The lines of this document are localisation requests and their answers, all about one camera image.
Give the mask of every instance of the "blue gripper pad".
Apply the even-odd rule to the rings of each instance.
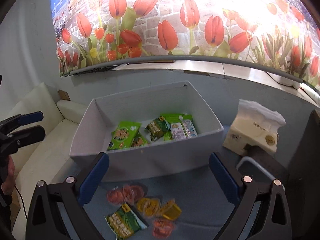
[[[95,167],[90,171],[87,178],[81,184],[78,196],[78,203],[80,206],[83,206],[84,204],[87,204],[91,201],[108,168],[109,156],[105,153],[102,155]]]
[[[240,202],[239,187],[215,153],[209,158],[209,167],[228,202],[237,205]]]
[[[39,122],[43,119],[43,113],[42,112],[35,112],[32,114],[25,114],[22,115],[19,118],[18,123],[20,125],[26,125],[26,124],[30,124],[30,123],[34,123],[34,122]]]

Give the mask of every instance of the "black cable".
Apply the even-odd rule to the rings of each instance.
[[[14,185],[14,187],[15,187],[15,189],[17,190],[17,192],[18,192],[19,195],[20,195],[20,198],[21,198],[21,201],[22,201],[22,205],[23,205],[24,214],[25,214],[25,216],[26,216],[26,219],[28,220],[28,216],[27,216],[27,213],[26,213],[26,208],[25,208],[25,206],[24,206],[23,198],[22,198],[19,190],[17,189],[16,185]]]

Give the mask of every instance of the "white sofa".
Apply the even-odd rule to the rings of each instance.
[[[12,155],[15,164],[16,186],[20,191],[28,213],[30,201],[39,180],[48,184],[59,182],[76,164],[69,158],[70,147],[87,106],[71,101],[53,101],[46,85],[41,83],[21,100],[9,113],[8,117],[16,114],[29,114],[41,111],[44,118],[41,122],[28,126],[42,125],[45,129],[45,139],[33,145],[21,148]],[[20,202],[20,212],[13,227],[13,236],[17,240],[25,239],[26,218]]]

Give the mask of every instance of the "metal bolt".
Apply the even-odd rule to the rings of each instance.
[[[280,186],[281,185],[281,181],[279,181],[279,179],[275,179],[274,180],[274,184],[276,184],[277,186]]]
[[[41,180],[41,181],[39,181],[38,183],[37,183],[37,186],[38,187],[42,187],[44,185],[44,181],[43,180]]]
[[[67,183],[73,183],[75,181],[75,178],[74,177],[68,177],[67,179],[66,179],[66,182]]]
[[[244,177],[243,177],[243,180],[244,180],[245,182],[247,182],[247,183],[250,183],[250,182],[252,181],[251,177],[249,177],[249,176],[244,176]]]

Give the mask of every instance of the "tulip mural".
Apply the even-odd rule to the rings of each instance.
[[[61,76],[185,54],[249,61],[313,86],[320,80],[320,31],[300,0],[68,0],[60,7],[53,24]]]

